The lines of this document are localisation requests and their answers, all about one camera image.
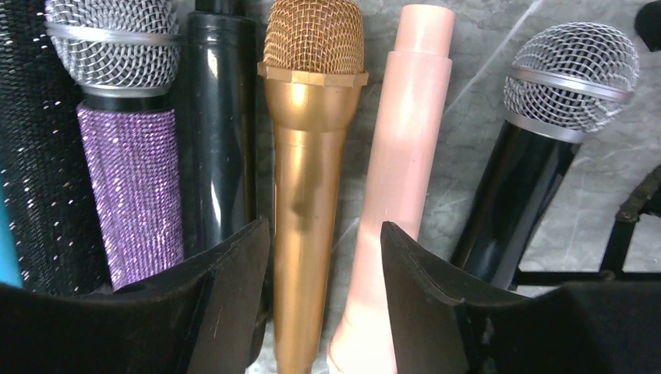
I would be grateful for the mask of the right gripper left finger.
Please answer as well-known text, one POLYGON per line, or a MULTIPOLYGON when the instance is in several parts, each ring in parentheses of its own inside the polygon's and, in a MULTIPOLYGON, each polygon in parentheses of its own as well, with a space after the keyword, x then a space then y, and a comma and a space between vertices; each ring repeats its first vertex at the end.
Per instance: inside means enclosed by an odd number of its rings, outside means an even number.
POLYGON ((221 244, 120 288, 129 321, 113 373, 242 373, 270 239, 258 219, 221 244))

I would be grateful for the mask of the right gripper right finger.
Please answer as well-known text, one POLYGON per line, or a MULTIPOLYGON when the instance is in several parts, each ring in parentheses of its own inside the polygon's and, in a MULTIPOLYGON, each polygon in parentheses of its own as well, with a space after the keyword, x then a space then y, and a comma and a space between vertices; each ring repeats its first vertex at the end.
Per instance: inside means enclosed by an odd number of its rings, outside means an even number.
POLYGON ((487 314, 525 297, 435 256, 394 222, 383 223, 380 240, 398 371, 494 373, 487 314))

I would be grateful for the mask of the black glitter microphone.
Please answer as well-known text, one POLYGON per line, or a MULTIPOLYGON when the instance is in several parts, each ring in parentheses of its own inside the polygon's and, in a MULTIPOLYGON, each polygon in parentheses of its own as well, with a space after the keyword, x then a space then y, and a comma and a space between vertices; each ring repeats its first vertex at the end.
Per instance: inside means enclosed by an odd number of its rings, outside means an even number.
POLYGON ((81 142, 80 88, 42 1, 1 4, 1 173, 23 286, 73 296, 110 284, 81 142))

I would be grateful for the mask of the blue microphone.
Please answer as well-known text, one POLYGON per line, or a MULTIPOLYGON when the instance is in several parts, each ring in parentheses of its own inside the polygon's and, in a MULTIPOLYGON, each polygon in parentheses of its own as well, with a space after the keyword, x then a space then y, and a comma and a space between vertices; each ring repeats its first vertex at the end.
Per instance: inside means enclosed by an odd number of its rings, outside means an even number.
POLYGON ((1 186, 1 282, 16 288, 23 287, 15 242, 9 227, 3 186, 1 186))

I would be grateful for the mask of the beige plastic microphone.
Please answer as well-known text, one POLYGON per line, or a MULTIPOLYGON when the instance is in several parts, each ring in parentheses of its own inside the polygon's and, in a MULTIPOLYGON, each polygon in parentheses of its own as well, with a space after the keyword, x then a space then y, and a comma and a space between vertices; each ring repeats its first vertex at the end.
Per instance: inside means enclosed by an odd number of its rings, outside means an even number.
POLYGON ((454 18, 436 5, 401 11, 386 60, 345 310, 327 349, 332 373, 397 370, 380 230, 391 221, 413 238, 419 234, 451 77, 454 18))

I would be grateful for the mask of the plain black microphone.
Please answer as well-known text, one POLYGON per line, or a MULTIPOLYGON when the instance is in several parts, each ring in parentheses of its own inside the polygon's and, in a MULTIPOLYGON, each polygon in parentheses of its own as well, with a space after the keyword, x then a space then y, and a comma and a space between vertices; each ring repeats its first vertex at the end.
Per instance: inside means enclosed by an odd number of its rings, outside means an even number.
POLYGON ((196 255, 256 219, 256 24, 244 1, 187 17, 196 255))

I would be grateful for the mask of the black tripod shock-mount stand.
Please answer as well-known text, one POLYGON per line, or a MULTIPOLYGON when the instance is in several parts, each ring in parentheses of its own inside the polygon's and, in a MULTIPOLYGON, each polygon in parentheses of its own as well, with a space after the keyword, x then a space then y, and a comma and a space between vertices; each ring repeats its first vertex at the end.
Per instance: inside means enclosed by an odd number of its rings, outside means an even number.
POLYGON ((627 273, 624 263, 634 234, 635 226, 644 215, 660 216, 660 167, 648 173, 629 197, 620 205, 614 216, 609 241, 597 272, 542 272, 516 269, 509 286, 514 291, 519 286, 553 287, 566 282, 660 282, 660 273, 627 273))

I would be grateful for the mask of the gold microphone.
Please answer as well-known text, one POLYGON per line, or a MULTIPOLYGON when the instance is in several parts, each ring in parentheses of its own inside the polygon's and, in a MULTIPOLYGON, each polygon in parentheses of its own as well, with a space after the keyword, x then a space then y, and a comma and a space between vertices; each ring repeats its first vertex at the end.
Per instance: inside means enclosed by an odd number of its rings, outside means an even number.
POLYGON ((341 160, 368 80, 352 1, 276 1, 263 59, 274 127, 274 355, 309 373, 326 302, 341 160))

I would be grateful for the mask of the black silver-head microphone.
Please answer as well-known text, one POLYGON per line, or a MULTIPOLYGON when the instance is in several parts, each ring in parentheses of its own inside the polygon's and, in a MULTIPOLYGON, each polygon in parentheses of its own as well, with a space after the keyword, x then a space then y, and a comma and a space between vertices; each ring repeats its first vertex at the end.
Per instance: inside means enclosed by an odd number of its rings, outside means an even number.
POLYGON ((451 263, 507 288, 583 142, 624 110, 637 86, 634 42, 602 23, 549 27, 515 55, 507 114, 451 263))

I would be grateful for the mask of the purple glitter microphone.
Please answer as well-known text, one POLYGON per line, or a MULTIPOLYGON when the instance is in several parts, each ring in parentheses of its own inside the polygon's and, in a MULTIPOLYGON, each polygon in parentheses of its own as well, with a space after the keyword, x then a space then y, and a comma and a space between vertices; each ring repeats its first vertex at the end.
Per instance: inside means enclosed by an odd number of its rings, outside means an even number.
POLYGON ((183 260, 170 1, 48 1, 48 36, 83 90, 76 109, 114 288, 183 260))

